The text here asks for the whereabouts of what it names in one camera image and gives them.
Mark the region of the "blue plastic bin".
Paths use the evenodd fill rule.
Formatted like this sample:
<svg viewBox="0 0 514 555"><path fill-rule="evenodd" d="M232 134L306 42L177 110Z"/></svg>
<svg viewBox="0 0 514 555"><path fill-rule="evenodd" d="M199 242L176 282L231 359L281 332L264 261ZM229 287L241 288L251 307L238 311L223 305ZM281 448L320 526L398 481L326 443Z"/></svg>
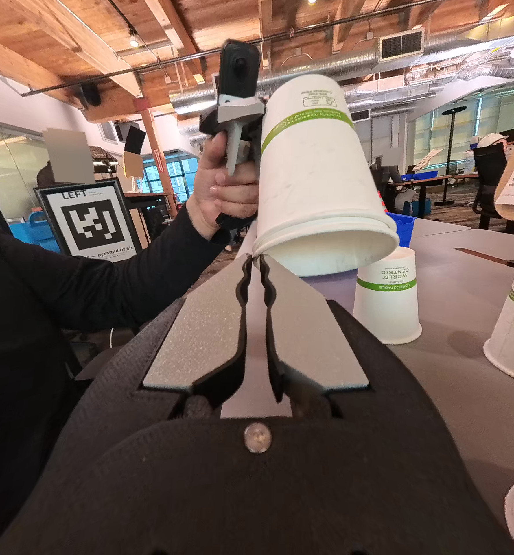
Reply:
<svg viewBox="0 0 514 555"><path fill-rule="evenodd" d="M416 218L393 212L386 212L386 215L392 218L396 224L399 246L409 248Z"/></svg>

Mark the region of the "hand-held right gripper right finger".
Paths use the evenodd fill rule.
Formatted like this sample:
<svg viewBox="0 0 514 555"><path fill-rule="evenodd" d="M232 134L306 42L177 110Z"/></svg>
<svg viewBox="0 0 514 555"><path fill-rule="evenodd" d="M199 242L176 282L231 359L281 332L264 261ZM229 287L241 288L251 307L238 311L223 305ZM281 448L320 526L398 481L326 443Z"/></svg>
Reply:
<svg viewBox="0 0 514 555"><path fill-rule="evenodd" d="M265 291L268 377L277 402L365 390L362 369L325 297L269 255L259 256Z"/></svg>

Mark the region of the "person's left hand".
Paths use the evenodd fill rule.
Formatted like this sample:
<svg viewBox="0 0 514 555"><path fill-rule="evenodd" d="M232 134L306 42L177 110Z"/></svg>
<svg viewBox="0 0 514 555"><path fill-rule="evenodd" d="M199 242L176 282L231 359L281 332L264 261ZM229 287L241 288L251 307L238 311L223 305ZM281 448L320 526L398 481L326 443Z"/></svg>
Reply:
<svg viewBox="0 0 514 555"><path fill-rule="evenodd" d="M226 148L225 131L205 142L194 179L194 193L186 203L192 226L206 240L211 240L219 231L216 219L220 214L245 219L258 209L259 180L255 163L241 163L229 175Z"/></svg>

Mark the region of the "silver air duct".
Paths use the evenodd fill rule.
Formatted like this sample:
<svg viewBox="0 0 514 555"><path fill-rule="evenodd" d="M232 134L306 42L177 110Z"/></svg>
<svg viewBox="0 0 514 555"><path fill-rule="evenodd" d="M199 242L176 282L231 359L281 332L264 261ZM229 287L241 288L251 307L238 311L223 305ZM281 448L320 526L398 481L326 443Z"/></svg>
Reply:
<svg viewBox="0 0 514 555"><path fill-rule="evenodd" d="M478 77L514 79L514 31L501 29L490 33L485 24L466 33L437 33L425 37L423 54L392 61L378 61L376 45L360 52L332 55L322 60L263 73L257 81L258 98L270 96L291 79L308 74L321 74L338 82L368 74L410 68L405 86L424 83L446 84L454 80L475 80Z"/></svg>

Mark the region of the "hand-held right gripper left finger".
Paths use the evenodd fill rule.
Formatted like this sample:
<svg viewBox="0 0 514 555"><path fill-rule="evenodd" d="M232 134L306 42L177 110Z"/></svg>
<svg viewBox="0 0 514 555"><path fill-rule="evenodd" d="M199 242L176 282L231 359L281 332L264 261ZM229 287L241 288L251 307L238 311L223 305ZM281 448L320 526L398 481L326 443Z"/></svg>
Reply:
<svg viewBox="0 0 514 555"><path fill-rule="evenodd" d="M247 288L252 257L245 254L184 299L156 351L143 387L202 396L221 406L245 377Z"/></svg>

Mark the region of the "white vent grille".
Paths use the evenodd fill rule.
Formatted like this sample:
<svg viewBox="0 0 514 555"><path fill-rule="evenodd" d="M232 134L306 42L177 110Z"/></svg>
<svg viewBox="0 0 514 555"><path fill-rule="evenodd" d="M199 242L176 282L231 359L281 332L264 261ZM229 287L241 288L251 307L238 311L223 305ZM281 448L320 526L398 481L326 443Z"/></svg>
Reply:
<svg viewBox="0 0 514 555"><path fill-rule="evenodd" d="M386 62L411 55L423 54L425 49L424 27L378 38L378 61Z"/></svg>

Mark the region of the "framed printed tag sign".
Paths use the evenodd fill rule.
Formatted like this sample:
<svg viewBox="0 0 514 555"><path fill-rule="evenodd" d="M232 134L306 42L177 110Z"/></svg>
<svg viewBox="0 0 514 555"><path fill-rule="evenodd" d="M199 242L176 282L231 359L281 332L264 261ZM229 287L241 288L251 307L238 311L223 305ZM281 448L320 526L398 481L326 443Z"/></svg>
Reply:
<svg viewBox="0 0 514 555"><path fill-rule="evenodd" d="M118 262L142 251L116 178L36 187L34 192L62 253Z"/></svg>

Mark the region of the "black floor lamp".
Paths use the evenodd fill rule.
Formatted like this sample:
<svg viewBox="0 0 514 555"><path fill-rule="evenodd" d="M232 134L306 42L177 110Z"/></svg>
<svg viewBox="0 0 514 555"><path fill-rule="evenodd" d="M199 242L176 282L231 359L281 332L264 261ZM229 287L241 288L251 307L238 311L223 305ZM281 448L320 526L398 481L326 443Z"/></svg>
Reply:
<svg viewBox="0 0 514 555"><path fill-rule="evenodd" d="M449 116L450 117L450 124L449 124L449 139L448 139L448 150L447 150L447 159L446 159L446 172L443 177L443 191L442 191L442 199L435 202L436 206L450 206L454 203L453 200L448 200L447 198L447 191L448 191L448 180L449 180L449 170L451 165L452 159L452 149L454 145L454 135L455 135L455 121L456 115L461 113L467 109L467 105L461 106L454 106L444 110L441 115Z"/></svg>

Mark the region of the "white hard hat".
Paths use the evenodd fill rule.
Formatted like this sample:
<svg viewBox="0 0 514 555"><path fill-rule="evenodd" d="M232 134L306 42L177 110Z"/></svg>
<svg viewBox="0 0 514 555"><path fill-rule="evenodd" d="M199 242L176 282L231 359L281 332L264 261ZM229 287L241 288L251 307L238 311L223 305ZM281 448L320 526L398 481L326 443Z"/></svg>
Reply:
<svg viewBox="0 0 514 555"><path fill-rule="evenodd" d="M477 143L476 148L486 148L495 144L502 144L503 150L507 149L507 138L509 135L502 135L500 133L489 133L483 136Z"/></svg>

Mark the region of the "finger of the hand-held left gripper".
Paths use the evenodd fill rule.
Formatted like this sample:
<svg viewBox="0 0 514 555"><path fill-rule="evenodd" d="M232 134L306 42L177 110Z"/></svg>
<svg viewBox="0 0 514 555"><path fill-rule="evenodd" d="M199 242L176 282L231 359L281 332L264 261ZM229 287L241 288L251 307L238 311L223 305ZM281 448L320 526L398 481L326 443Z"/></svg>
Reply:
<svg viewBox="0 0 514 555"><path fill-rule="evenodd" d="M244 141L241 139L243 123L229 121L226 125L226 169L229 177L235 173L237 165L244 162Z"/></svg>

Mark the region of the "wooden office desk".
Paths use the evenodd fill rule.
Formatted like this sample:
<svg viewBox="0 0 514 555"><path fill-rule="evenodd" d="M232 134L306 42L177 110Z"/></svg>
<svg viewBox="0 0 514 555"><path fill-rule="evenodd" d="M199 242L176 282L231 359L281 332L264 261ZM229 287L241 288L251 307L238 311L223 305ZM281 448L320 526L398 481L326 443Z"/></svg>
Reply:
<svg viewBox="0 0 514 555"><path fill-rule="evenodd" d="M470 207L478 189L478 173L450 175L448 180L448 200L454 203L450 206L436 206L435 202L442 199L443 177L422 181L407 181L409 189L400 193L396 199L398 213L404 213L404 205L408 204L407 215L424 219L432 212L439 212L447 208Z"/></svg>

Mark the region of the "blue plastic crate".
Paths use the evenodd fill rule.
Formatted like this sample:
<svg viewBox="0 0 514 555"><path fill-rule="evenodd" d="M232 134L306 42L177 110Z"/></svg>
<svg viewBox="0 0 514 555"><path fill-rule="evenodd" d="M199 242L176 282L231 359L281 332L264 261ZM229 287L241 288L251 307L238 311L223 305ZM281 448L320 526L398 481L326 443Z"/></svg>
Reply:
<svg viewBox="0 0 514 555"><path fill-rule="evenodd" d="M61 250L43 210L31 212L28 218L7 219L13 236L27 244L60 253Z"/></svg>

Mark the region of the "black light flag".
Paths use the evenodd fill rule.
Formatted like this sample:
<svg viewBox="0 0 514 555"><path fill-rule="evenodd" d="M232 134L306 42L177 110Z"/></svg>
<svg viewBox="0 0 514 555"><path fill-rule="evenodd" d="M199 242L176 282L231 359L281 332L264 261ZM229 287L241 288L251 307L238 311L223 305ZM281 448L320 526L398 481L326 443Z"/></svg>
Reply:
<svg viewBox="0 0 514 555"><path fill-rule="evenodd" d="M146 132L138 127L136 124L131 123L128 126L128 132L124 140L124 153L140 155L142 153L143 144L146 139Z"/></svg>

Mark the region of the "black ceiling speaker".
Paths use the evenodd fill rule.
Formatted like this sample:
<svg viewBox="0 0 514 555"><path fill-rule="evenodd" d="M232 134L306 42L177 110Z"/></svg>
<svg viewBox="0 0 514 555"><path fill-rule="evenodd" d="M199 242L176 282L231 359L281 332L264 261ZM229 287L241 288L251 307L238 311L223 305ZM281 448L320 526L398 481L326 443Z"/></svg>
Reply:
<svg viewBox="0 0 514 555"><path fill-rule="evenodd" d="M78 85L78 98L86 109L89 107L98 107L102 102L97 83L92 82Z"/></svg>

